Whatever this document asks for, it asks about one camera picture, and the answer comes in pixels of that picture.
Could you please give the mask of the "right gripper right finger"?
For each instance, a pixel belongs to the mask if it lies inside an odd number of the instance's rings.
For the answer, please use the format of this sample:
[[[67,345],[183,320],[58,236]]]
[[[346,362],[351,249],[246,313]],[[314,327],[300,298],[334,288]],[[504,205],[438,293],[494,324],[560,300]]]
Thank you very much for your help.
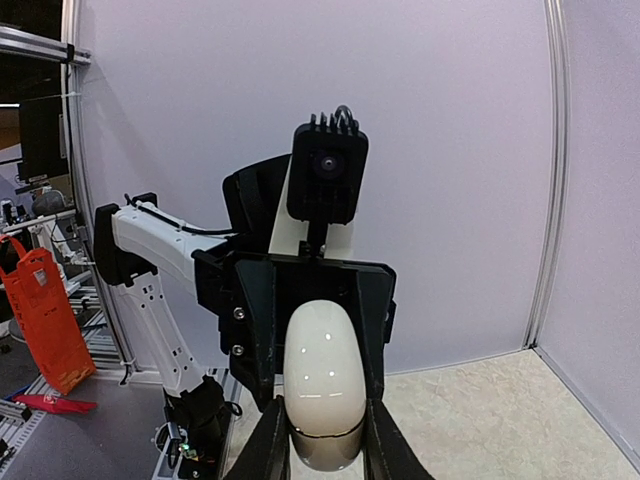
[[[434,480],[379,399],[367,400],[363,452],[365,479]]]

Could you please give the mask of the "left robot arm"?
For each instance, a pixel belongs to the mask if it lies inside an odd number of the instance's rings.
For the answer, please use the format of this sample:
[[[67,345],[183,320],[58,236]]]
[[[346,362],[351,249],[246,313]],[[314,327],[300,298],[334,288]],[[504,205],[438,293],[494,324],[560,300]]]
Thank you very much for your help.
[[[135,309],[150,342],[167,460],[181,478],[223,476],[239,408],[195,360],[163,274],[217,316],[230,373],[260,411],[231,478],[286,479],[292,455],[330,472],[363,456],[367,478],[391,477],[406,450],[382,400],[396,275],[350,260],[330,233],[352,220],[363,173],[362,159],[325,148],[244,168],[223,185],[229,236],[166,214],[152,193],[97,210],[98,270]]]

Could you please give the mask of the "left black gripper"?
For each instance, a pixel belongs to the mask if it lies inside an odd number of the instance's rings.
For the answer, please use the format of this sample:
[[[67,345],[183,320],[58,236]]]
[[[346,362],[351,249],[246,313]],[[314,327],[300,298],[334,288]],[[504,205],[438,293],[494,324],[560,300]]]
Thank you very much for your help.
[[[218,317],[230,372],[260,412],[282,373],[289,318],[311,300],[330,300],[349,315],[359,342],[367,397],[384,392],[384,348],[390,342],[396,273],[388,265],[232,251],[192,255],[198,303]]]

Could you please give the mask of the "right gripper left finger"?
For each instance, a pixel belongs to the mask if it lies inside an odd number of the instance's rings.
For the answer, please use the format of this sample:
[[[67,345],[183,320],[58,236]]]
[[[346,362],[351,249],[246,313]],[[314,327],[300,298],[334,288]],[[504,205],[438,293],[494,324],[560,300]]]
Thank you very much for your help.
[[[289,422],[281,395],[272,399],[234,465],[228,480],[291,478]]]

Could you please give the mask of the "white square charging case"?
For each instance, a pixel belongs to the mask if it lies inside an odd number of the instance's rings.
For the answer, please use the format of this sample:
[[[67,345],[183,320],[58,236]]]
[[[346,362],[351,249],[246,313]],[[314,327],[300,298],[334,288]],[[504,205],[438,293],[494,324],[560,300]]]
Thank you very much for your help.
[[[298,457],[335,472],[361,450],[366,382],[358,340],[346,310],[312,300],[292,314],[285,337],[283,396]]]

